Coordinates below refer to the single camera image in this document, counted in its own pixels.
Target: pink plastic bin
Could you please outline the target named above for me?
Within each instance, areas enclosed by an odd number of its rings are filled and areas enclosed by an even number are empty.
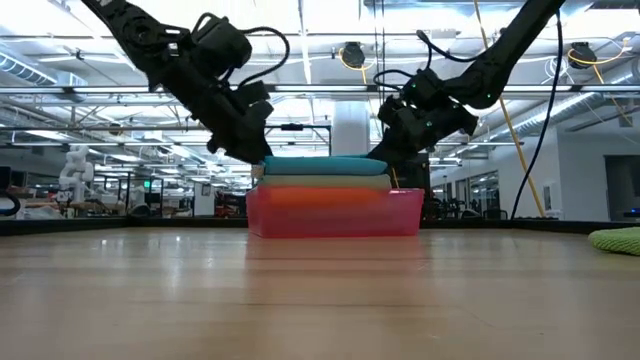
[[[258,186],[247,193],[249,230],[264,238],[414,236],[424,190]]]

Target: green cloth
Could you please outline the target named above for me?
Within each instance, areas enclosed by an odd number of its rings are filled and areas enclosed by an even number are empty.
[[[595,231],[589,240],[596,249],[640,256],[640,227]]]

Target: humanoid robot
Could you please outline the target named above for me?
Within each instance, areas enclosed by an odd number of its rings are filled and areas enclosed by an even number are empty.
[[[85,191],[89,190],[85,183],[93,180],[93,164],[86,161],[88,153],[87,146],[71,146],[71,151],[66,155],[67,163],[60,172],[57,202],[84,202]]]

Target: folded towel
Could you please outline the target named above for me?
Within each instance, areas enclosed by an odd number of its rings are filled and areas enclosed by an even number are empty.
[[[273,157],[264,160],[265,175],[381,175],[387,163],[361,156]]]
[[[265,175],[260,185],[390,190],[391,178],[389,175]]]

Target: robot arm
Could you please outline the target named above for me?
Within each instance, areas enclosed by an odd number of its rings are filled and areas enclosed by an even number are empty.
[[[150,91],[162,85],[213,132],[209,151],[221,147],[227,155],[252,164],[272,154],[264,127],[273,107],[266,101],[269,94],[264,84],[242,86],[245,80],[232,91],[227,81],[233,70],[251,57],[252,48],[244,34],[265,28],[240,31],[227,18],[205,14],[191,32],[161,24],[126,0],[82,2],[109,27],[131,61],[147,75]],[[518,59],[563,3],[528,0],[500,39],[459,77],[443,81],[429,68],[419,70],[398,98],[390,96],[380,107],[378,117],[389,128],[368,157],[393,164],[415,157],[457,130],[473,134],[477,118],[461,105],[479,109],[493,105]],[[210,20],[200,27],[206,17]],[[281,33],[269,31],[284,39]],[[418,36],[426,39],[420,31]],[[286,61],[289,44],[284,41]]]
[[[125,0],[82,0],[113,33],[133,64],[147,75],[149,90],[158,86],[171,92],[192,118],[213,132],[209,151],[224,148],[228,156],[256,164],[271,155],[264,137],[266,118],[273,112],[269,94],[261,81],[229,87],[228,78],[251,57],[251,44],[227,18],[204,14],[191,32],[165,25]]]
[[[429,68],[418,70],[398,98],[390,96],[380,107],[378,117],[389,128],[368,157],[393,164],[458,130],[472,135],[477,118],[462,105],[485,109],[498,101],[518,60],[564,2],[528,0],[498,41],[458,77],[441,80]],[[417,35],[429,44],[422,31]]]

